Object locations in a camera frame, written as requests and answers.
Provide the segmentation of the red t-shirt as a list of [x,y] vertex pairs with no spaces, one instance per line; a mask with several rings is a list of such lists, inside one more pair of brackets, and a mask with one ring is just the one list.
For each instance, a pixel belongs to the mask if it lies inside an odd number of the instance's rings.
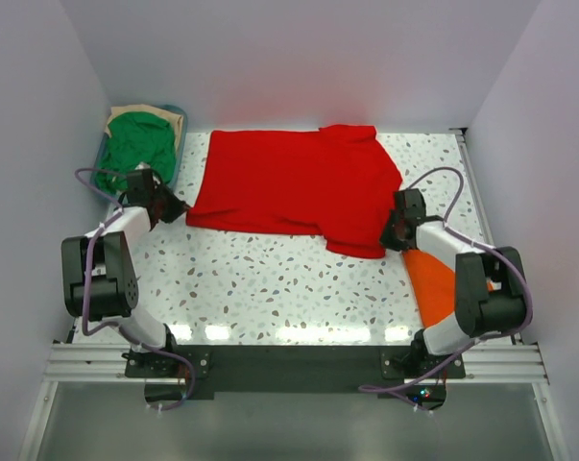
[[220,131],[209,139],[187,225],[320,235],[330,252],[379,259],[402,176],[373,126],[311,132]]

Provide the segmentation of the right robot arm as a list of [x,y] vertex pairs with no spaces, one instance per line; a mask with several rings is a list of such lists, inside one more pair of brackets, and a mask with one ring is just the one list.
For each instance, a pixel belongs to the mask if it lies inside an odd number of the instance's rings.
[[451,313],[415,333],[404,352],[385,358],[385,371],[435,376],[477,343],[513,336],[530,324],[532,296],[515,248],[472,240],[443,217],[429,216],[418,189],[398,191],[394,200],[381,244],[396,252],[419,250],[443,263],[454,276],[454,302]]

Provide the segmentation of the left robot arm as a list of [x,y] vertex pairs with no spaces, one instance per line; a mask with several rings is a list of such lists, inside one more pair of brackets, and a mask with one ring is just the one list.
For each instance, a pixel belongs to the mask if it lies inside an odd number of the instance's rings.
[[159,223],[171,224],[189,210],[154,169],[124,175],[127,189],[109,199],[114,211],[95,230],[61,242],[64,303],[81,320],[82,335],[110,328],[131,347],[126,359],[140,370],[193,379],[193,365],[177,352],[170,328],[139,300],[132,250]]

